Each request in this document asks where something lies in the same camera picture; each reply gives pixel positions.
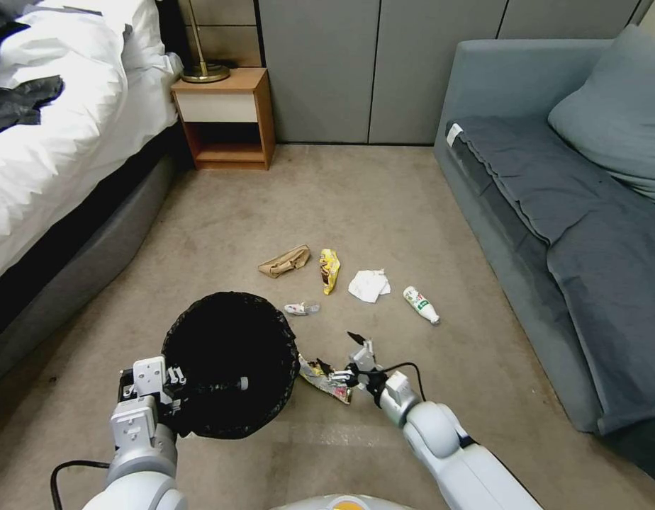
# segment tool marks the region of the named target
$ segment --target black cable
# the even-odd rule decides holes
[[[55,510],[63,510],[63,505],[60,502],[60,493],[58,492],[58,472],[62,469],[69,468],[70,466],[81,465],[88,468],[108,469],[110,464],[100,463],[95,460],[68,460],[53,468],[51,472],[51,499],[53,500],[53,508]]]
[[[411,366],[411,367],[413,367],[415,369],[415,372],[418,373],[418,385],[420,386],[420,396],[422,397],[423,402],[426,402],[427,398],[425,397],[425,390],[422,387],[422,376],[420,374],[420,369],[412,361],[404,361],[403,363],[399,363],[398,365],[394,365],[394,366],[391,366],[389,368],[382,368],[381,370],[373,370],[373,371],[370,371],[370,372],[359,372],[359,373],[365,374],[365,375],[375,375],[375,374],[382,373],[382,372],[391,372],[392,370],[395,370],[397,368],[401,368],[402,366]]]

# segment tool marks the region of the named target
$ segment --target bed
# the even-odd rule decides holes
[[[0,377],[132,259],[183,144],[155,2],[45,0],[16,21],[0,86],[65,85],[39,125],[0,132]]]

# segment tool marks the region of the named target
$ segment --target sofa armrest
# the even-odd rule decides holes
[[[448,120],[546,116],[580,87],[611,40],[470,40],[457,45],[436,145]]]

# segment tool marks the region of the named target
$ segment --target white bedsheet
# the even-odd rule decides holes
[[[152,55],[150,67],[125,72],[121,34],[99,16],[37,11],[20,21],[30,28],[2,44],[0,86],[59,74],[65,88],[40,125],[0,133],[0,275],[176,121],[169,85],[181,70],[175,55]]]

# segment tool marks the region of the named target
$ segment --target gray bed frame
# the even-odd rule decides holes
[[[177,161],[175,146],[0,334],[0,378],[129,264],[162,206]]]

